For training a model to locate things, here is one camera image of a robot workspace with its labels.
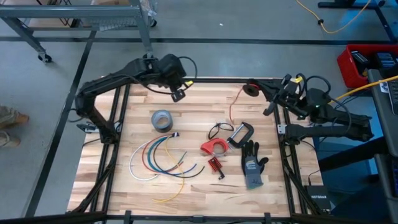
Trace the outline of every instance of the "silver duct tape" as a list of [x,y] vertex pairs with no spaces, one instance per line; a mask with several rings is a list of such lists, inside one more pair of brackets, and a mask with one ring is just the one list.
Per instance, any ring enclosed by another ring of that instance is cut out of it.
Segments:
[[[165,118],[167,122],[165,124],[158,124],[158,122],[162,118]],[[152,125],[155,127],[156,131],[160,133],[166,133],[173,128],[172,115],[167,110],[155,111],[150,120],[152,122]]]

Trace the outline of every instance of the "metal shelf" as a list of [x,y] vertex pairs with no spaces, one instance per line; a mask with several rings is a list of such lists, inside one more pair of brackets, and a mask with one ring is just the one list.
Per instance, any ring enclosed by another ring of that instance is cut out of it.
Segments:
[[35,30],[101,30],[99,27],[28,27],[18,18],[95,18],[95,19],[125,19],[131,18],[136,26],[115,27],[112,30],[137,29],[140,32],[142,43],[146,54],[152,55],[152,45],[149,37],[149,26],[153,21],[151,17],[145,15],[139,0],[129,0],[130,5],[0,5],[1,19],[20,37],[24,39],[39,54],[44,62],[48,58],[46,50],[40,42],[33,36]]

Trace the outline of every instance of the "small tool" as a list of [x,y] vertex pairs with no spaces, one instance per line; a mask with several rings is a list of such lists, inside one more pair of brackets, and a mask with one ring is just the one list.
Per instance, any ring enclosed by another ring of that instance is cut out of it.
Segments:
[[[243,136],[243,138],[240,140],[240,142],[234,141],[234,137],[242,130],[243,127],[247,127],[248,132]],[[232,134],[231,137],[227,139],[228,146],[233,149],[229,144],[234,146],[235,148],[241,148],[254,134],[254,128],[250,124],[247,124],[246,122],[242,122],[240,127],[238,127],[235,132]]]
[[221,176],[218,178],[219,180],[225,177],[223,171],[221,171],[222,165],[216,157],[211,158],[209,160],[209,164],[214,171],[218,171],[221,174]]
[[[214,152],[214,145],[215,144],[219,144],[221,147],[223,147],[224,152],[221,154],[217,154]],[[208,142],[203,143],[200,146],[200,150],[204,151],[205,153],[209,154],[209,155],[213,155],[213,156],[223,156],[225,155],[226,151],[228,150],[228,144],[226,143],[226,141],[224,139],[220,139],[220,138],[215,138],[212,139]]]

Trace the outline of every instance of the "glove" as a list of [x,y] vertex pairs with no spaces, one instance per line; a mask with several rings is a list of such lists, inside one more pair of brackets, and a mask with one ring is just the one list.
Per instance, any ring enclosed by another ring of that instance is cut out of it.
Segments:
[[268,158],[265,157],[258,161],[259,148],[259,143],[256,142],[254,144],[252,140],[248,141],[242,147],[242,170],[248,189],[254,189],[263,185],[261,174],[264,171],[265,164],[268,162]]

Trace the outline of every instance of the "concrete floor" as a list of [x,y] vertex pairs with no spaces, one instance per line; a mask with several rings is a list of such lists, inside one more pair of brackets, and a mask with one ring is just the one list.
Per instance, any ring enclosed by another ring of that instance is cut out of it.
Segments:
[[[330,30],[341,27],[357,13],[318,9],[314,0],[302,2],[321,14]],[[391,1],[382,10],[398,34],[398,9]],[[293,0],[163,0],[159,2],[157,20],[158,26],[151,30],[152,37],[387,40],[374,11],[365,11],[343,32],[328,35]],[[0,36],[15,35],[0,23]],[[36,32],[35,35],[87,37],[88,32]],[[138,34],[114,31],[99,33],[97,37],[138,37]],[[42,44],[54,63],[44,65],[38,61],[36,52],[26,43],[0,42],[0,103],[30,115],[28,125],[10,130],[22,139],[22,144],[15,149],[0,150],[0,219],[20,217],[26,209],[85,47],[85,43]],[[301,72],[327,78],[332,85],[332,96],[346,91],[336,62],[344,46],[153,44],[153,48],[157,57],[168,53],[191,57],[199,67],[199,77],[283,77],[286,73]],[[80,83],[119,70],[143,54],[142,44],[95,43]],[[192,65],[183,64],[188,74],[193,74]],[[321,86],[322,82],[314,80],[311,85]],[[372,116],[379,130],[371,100],[348,106],[352,113],[365,111]],[[85,134],[75,124],[67,124],[36,215],[65,212],[84,138]]]

